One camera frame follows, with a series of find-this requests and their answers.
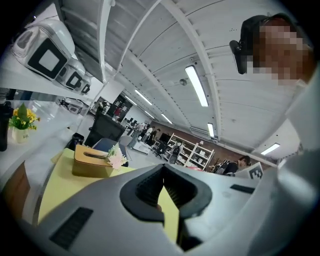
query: black chair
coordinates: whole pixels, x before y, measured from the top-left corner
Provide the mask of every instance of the black chair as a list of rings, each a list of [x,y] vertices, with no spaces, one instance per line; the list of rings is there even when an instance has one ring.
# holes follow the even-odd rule
[[[156,157],[160,157],[162,159],[162,155],[167,151],[168,149],[168,144],[163,142],[163,141],[159,141],[159,146],[156,148],[155,151],[153,151],[153,153],[155,154]]]

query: fluorescent ceiling light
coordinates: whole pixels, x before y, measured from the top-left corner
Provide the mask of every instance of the fluorescent ceiling light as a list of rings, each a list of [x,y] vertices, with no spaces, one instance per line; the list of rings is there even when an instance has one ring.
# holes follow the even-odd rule
[[[210,122],[208,122],[208,129],[209,129],[210,136],[214,137],[215,136],[214,125]]]
[[[274,143],[271,147],[269,147],[265,151],[261,152],[261,155],[266,155],[266,154],[270,153],[271,151],[274,151],[275,149],[277,149],[279,147],[280,147],[280,145],[278,143]]]
[[[142,99],[144,99],[146,102],[148,102],[150,105],[152,105],[152,103],[151,103],[149,100],[147,100],[147,98],[146,98],[145,96],[143,96],[138,90],[135,90],[135,92],[136,92],[137,94],[139,94]]]
[[[152,117],[153,119],[155,119],[152,115],[150,115],[147,111],[144,111],[144,112],[146,112],[150,117]]]
[[[129,97],[127,97],[127,96],[125,96],[129,101],[131,101],[131,103],[133,103],[134,105],[137,105],[136,103],[134,103],[133,101],[132,101],[132,99],[130,99]]]
[[[200,78],[199,78],[198,73],[195,69],[195,66],[193,66],[193,65],[187,66],[185,68],[185,72],[187,73],[187,75],[193,85],[193,88],[196,92],[196,95],[198,95],[201,106],[208,107],[209,106],[208,99],[206,97],[205,90],[200,82]]]
[[[173,125],[173,123],[164,115],[164,114],[161,114],[170,124]]]

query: tissue box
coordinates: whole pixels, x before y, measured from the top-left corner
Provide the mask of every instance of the tissue box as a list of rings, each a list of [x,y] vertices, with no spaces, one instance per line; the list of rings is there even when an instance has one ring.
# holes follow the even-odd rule
[[[89,177],[89,178],[108,178],[110,177],[113,168],[105,159],[95,157],[105,156],[107,153],[86,147],[76,145],[74,152],[74,162],[72,174],[74,176]]]

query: brown wall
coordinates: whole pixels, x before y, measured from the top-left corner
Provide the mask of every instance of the brown wall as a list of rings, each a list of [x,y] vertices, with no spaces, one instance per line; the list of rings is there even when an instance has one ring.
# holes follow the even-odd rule
[[[170,136],[174,133],[175,135],[177,135],[178,137],[181,137],[189,142],[192,143],[199,143],[201,141],[200,138],[195,137],[191,134],[188,134],[186,132],[177,130],[177,129],[173,129],[171,127],[162,125],[160,123],[157,122],[152,122],[151,124],[152,126],[155,126],[156,129],[160,129],[161,131],[158,132],[156,134],[156,138],[159,139],[160,136],[162,135],[162,133],[165,134],[169,134]],[[235,161],[238,160],[239,158],[241,158],[243,155],[233,152],[231,150],[228,150],[224,147],[221,147],[219,145],[216,145],[214,143],[211,142],[207,142],[207,141],[203,141],[203,147],[208,149],[208,150],[214,150],[214,156],[213,159],[211,160],[211,162],[209,163],[209,166],[213,166],[216,162],[219,164],[221,162],[223,162],[225,159],[231,160],[231,161]],[[252,164],[255,164],[257,161],[252,159],[251,160]],[[266,165],[264,163],[261,162],[261,166],[264,170],[266,170],[267,168],[269,168],[269,165]]]

